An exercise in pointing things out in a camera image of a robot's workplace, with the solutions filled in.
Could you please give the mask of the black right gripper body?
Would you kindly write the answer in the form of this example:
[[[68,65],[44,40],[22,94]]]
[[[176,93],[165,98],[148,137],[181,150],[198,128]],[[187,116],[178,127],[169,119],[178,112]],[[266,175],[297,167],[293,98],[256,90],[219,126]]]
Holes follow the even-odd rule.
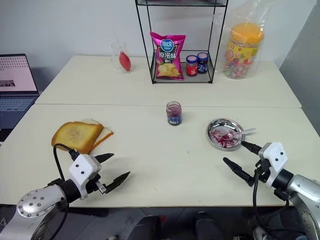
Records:
[[[270,167],[271,164],[269,162],[269,160],[267,159],[260,159],[256,164],[255,164],[255,173],[260,173],[259,175],[259,180],[262,183],[266,183],[267,180],[270,177],[271,171],[270,171]]]

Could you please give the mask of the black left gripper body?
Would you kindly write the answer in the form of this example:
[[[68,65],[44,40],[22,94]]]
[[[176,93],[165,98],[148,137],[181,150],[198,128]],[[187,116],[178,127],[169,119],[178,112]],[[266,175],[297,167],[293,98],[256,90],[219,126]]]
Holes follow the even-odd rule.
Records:
[[[97,174],[86,183],[85,189],[87,191],[87,194],[91,194],[96,191],[99,191],[102,194],[105,194],[107,192],[106,185],[100,182],[100,178],[101,176]]]

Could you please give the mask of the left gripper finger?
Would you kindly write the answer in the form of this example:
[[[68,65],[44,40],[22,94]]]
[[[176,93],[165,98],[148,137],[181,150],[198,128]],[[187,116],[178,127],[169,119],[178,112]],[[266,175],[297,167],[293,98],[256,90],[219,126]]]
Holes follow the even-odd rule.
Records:
[[[107,161],[108,159],[110,159],[111,157],[113,157],[114,154],[113,153],[104,153],[104,154],[100,154],[100,155],[96,155],[95,159],[102,164],[103,162]]]
[[[104,193],[108,194],[109,192],[119,187],[126,180],[126,178],[129,176],[130,173],[131,173],[130,171],[123,173],[122,175],[115,178],[112,183],[110,183],[109,185],[105,185]]]

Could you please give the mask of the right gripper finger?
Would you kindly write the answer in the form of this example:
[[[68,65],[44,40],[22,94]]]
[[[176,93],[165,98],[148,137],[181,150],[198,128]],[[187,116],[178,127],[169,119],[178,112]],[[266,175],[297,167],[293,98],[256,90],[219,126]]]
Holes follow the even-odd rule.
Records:
[[[233,173],[235,173],[238,177],[244,180],[250,187],[254,185],[254,178],[250,176],[247,172],[245,172],[238,164],[231,161],[227,157],[224,157],[223,161],[233,171]]]
[[[242,141],[241,145],[245,147],[247,150],[249,150],[251,153],[254,153],[255,155],[258,155],[260,150],[262,149],[260,146],[247,141]]]

